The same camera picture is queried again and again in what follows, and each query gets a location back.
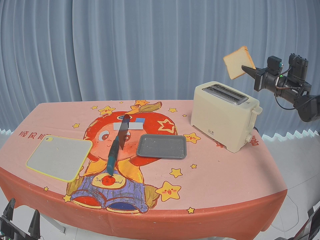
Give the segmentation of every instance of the knife handle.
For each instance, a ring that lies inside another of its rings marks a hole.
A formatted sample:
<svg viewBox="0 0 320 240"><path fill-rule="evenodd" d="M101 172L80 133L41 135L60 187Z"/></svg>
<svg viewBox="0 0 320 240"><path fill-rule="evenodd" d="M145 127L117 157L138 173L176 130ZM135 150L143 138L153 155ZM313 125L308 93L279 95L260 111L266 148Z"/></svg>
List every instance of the knife handle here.
<svg viewBox="0 0 320 240"><path fill-rule="evenodd" d="M117 136L115 140L112 142L112 145L110 147L109 155L108 155L108 162L106 164L106 171L111 176L113 175L113 171L115 169L115 164L118 158L119 153L119 137Z"/></svg>

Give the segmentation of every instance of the white sticky note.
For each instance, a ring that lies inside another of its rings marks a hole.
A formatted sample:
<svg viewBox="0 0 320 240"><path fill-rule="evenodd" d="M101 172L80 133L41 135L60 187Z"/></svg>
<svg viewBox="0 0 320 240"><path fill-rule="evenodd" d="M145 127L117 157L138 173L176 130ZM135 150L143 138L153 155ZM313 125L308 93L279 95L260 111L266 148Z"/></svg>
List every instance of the white sticky note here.
<svg viewBox="0 0 320 240"><path fill-rule="evenodd" d="M113 130L118 131L120 129L121 122L113 123ZM129 130L143 130L142 122L129 122Z"/></svg>

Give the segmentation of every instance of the cartoon girl print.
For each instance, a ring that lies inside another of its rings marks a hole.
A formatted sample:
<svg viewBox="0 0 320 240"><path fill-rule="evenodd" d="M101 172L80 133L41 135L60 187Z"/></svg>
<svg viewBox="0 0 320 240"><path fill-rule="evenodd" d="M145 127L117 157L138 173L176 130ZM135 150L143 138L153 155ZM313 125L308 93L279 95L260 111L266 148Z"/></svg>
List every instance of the cartoon girl print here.
<svg viewBox="0 0 320 240"><path fill-rule="evenodd" d="M163 114L154 111L162 103L149 104L137 100L131 111L105 114L94 120L87 128L84 139L93 143L88 155L89 164L82 176L68 183L66 194L80 206L93 209L106 209L117 213L142 214L156 206L159 194L154 186L144 184L141 166L159 158L139 157L136 155L142 134L177 135L174 122ZM129 114L131 122L144 118L143 130L129 130L123 150L119 150L114 175L107 173L106 166L110 146L118 134L113 130L114 122L121 122L123 115Z"/></svg>

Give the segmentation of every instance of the red apple print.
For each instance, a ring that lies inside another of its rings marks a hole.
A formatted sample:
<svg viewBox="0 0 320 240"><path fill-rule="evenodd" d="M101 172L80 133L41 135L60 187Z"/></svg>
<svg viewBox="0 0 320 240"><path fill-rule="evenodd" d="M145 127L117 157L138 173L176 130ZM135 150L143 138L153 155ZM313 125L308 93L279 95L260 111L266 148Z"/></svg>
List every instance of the red apple print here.
<svg viewBox="0 0 320 240"><path fill-rule="evenodd" d="M111 186L116 182L116 179L110 175L106 175L102 178L101 182L105 186Z"/></svg>

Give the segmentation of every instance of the white floor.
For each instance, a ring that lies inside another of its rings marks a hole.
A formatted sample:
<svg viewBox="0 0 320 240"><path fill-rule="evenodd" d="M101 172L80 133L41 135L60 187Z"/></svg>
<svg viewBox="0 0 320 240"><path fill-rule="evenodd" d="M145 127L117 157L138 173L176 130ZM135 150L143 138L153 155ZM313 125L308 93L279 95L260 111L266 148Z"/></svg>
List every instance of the white floor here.
<svg viewBox="0 0 320 240"><path fill-rule="evenodd" d="M9 136L9 134L0 133L0 148ZM286 138L264 137L263 140L287 184L288 194L272 226L265 232L260 232L255 240L274 240L278 237L290 238L307 221L308 210L320 201L320 136L318 133L304 132L301 135L287 135ZM7 203L8 201L0 190L1 213ZM20 206L14 209L13 223L23 231L28 232L33 213L33 209ZM121 239L65 224L66 233L63 234L42 217L40 224L41 239L44 240Z"/></svg>

